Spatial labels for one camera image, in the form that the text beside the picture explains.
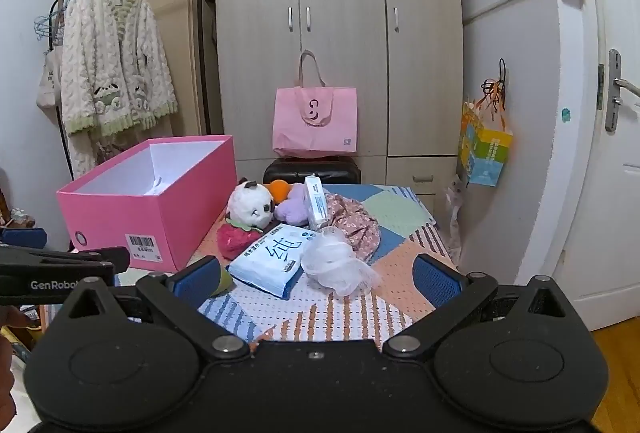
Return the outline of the person's left hand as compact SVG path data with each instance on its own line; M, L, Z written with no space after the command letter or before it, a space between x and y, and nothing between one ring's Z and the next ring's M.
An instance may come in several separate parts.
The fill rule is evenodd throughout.
M2 306L0 326L24 328L29 319L13 306ZM16 406L11 396L14 386L14 375L11 371L13 349L11 343L0 337L0 429L4 430L16 414Z

